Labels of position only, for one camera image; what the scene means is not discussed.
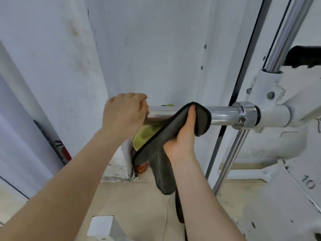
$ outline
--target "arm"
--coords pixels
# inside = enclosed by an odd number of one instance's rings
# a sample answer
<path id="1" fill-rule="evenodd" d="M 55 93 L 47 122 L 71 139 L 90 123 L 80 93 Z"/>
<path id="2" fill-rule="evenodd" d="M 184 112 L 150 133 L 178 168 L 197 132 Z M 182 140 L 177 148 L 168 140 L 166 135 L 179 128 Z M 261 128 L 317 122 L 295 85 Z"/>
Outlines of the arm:
<path id="1" fill-rule="evenodd" d="M 177 138 L 164 145 L 179 191 L 188 239 L 245 241 L 214 196 L 195 158 L 195 118 L 195 106 L 191 106 Z"/>
<path id="2" fill-rule="evenodd" d="M 108 100 L 102 128 L 0 229 L 0 240 L 73 240 L 110 159 L 143 124 L 146 98 L 128 93 Z"/>

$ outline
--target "bolt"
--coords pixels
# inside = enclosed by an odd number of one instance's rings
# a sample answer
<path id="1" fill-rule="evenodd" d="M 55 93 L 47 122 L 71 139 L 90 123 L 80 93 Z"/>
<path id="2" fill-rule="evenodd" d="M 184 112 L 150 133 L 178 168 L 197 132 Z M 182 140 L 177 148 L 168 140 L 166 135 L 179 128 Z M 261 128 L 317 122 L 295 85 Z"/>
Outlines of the bolt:
<path id="1" fill-rule="evenodd" d="M 275 93 L 273 91 L 270 91 L 267 93 L 266 97 L 269 99 L 269 100 L 273 100 L 274 97 L 275 97 Z"/>

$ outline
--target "metal bar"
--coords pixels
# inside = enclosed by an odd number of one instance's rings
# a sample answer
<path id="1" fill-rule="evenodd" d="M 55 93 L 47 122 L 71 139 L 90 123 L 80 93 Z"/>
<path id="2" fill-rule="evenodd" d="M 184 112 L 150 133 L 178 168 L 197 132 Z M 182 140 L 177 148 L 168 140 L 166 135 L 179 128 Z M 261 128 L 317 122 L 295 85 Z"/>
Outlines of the metal bar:
<path id="1" fill-rule="evenodd" d="M 313 0 L 295 0 L 265 70 L 279 72 Z"/>
<path id="2" fill-rule="evenodd" d="M 299 31 L 299 28 L 309 11 L 309 8 L 313 0 L 295 0 L 289 16 L 287 17 L 286 23 L 281 31 L 281 34 L 278 38 L 278 41 L 275 45 L 275 48 L 272 52 L 272 55 L 269 59 L 269 62 L 265 68 L 267 72 L 278 73 L 282 63 L 286 57 L 288 50 L 290 49 L 293 40 L 296 34 Z M 229 174 L 232 164 L 234 163 L 247 135 L 249 130 L 239 131 L 232 148 L 227 156 L 223 169 L 219 175 L 219 178 L 213 188 L 215 196 L 219 194 L 219 191 Z"/>
<path id="3" fill-rule="evenodd" d="M 150 107 L 149 114 L 144 121 L 145 125 L 159 123 L 172 117 L 180 107 L 162 106 Z M 240 125 L 242 114 L 237 107 L 207 107 L 212 115 L 211 125 Z"/>
<path id="4" fill-rule="evenodd" d="M 238 132 L 237 136 L 235 137 L 232 148 L 229 152 L 229 155 L 226 158 L 226 162 L 225 162 L 225 164 L 222 168 L 222 171 L 219 175 L 219 178 L 213 188 L 213 193 L 215 194 L 215 196 L 217 196 L 219 191 L 221 190 L 222 185 L 223 185 L 225 179 L 227 178 L 227 175 L 229 174 L 231 166 L 234 163 L 237 155 L 239 154 L 239 151 L 240 151 L 249 131 L 250 130 L 240 130 Z"/>

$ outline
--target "forearm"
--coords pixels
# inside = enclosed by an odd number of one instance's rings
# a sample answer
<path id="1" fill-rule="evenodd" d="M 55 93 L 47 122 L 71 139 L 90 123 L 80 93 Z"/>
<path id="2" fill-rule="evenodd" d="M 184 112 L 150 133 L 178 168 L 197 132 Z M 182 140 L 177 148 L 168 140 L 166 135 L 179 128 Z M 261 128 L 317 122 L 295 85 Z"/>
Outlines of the forearm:
<path id="1" fill-rule="evenodd" d="M 214 196 L 194 155 L 172 164 L 188 240 L 245 241 Z"/>
<path id="2" fill-rule="evenodd" d="M 100 133 L 0 229 L 1 240 L 74 239 L 121 144 L 113 136 L 103 138 Z"/>

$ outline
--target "cleaning cloth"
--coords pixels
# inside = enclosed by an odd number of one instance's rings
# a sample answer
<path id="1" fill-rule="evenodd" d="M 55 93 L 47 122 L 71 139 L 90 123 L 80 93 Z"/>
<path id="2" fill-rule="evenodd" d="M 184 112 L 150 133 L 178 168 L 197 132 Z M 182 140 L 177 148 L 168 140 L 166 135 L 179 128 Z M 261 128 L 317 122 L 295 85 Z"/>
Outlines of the cleaning cloth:
<path id="1" fill-rule="evenodd" d="M 201 136 L 211 125 L 211 113 L 202 105 L 191 102 L 184 105 L 174 116 L 147 131 L 148 140 L 133 155 L 133 164 L 141 166 L 148 162 L 156 181 L 156 185 L 163 194 L 171 194 L 176 190 L 173 169 L 163 145 L 177 136 L 185 125 L 188 109 L 196 106 L 196 122 L 194 133 Z"/>

